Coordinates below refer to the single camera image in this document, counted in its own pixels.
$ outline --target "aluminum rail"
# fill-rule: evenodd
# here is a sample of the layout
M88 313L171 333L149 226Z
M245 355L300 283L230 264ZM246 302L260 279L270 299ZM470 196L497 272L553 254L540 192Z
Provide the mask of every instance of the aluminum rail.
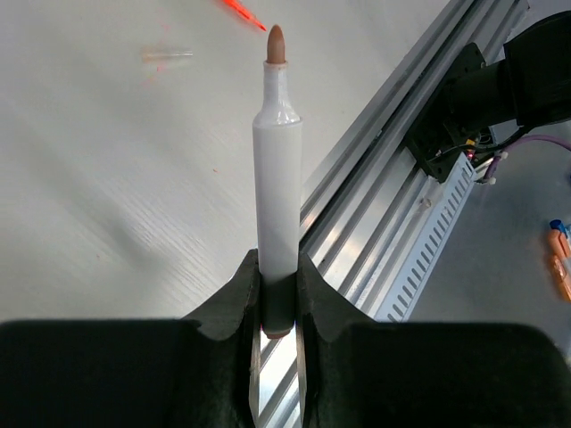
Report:
M473 184L460 158L438 185L401 142L460 50L492 62L525 0L452 0L304 188L301 250L377 320L408 319ZM295 336L262 338L259 426L299 426Z

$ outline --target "marker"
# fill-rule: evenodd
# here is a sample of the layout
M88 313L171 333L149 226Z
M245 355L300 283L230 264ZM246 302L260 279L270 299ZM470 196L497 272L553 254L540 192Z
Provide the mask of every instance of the marker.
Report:
M263 94L252 124L261 324L270 339L277 339L294 326L302 204L302 119L287 93L286 44L279 26L269 32Z
M258 21L256 15L254 15L248 9L246 9L243 4L238 2L238 0L224 0L224 3L226 3L232 9L234 9L236 13L238 13L238 15L240 15L245 21L251 22L259 29L266 31L266 27L264 27L263 24Z

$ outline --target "white surface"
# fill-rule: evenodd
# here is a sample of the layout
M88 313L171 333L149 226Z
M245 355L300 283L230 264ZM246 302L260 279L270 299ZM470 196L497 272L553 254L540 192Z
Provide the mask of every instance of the white surface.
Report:
M447 0L244 0L285 32L303 177ZM256 244L266 33L218 0L0 3L0 317L181 316ZM145 45L188 48L158 73Z
M290 103L287 68L264 62L264 101L252 124L261 325L267 335L294 327L294 288L287 278L297 272L300 248L303 122Z

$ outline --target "brown felt tip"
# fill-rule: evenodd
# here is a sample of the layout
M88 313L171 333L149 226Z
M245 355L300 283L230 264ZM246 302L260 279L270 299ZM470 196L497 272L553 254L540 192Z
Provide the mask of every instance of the brown felt tip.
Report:
M274 25L268 35L268 64L286 63L286 42L279 25Z

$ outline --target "purple cable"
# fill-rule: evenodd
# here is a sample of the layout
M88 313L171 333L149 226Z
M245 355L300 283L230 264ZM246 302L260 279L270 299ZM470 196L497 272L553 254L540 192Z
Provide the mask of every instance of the purple cable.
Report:
M538 134L535 136L522 136L510 147L507 147L506 150L504 150L504 152L511 150L517 145L527 143L528 141L545 141L547 143L554 143L571 152L571 143L569 143L568 141L564 140L563 138L559 138L558 136L545 136L542 134ZM500 163L500 161L501 161L501 153L496 154L493 157L492 162L490 162L490 166L485 171L484 177L482 178L484 182L487 182L490 178L493 177L493 175L496 173L496 169L498 168L498 164Z

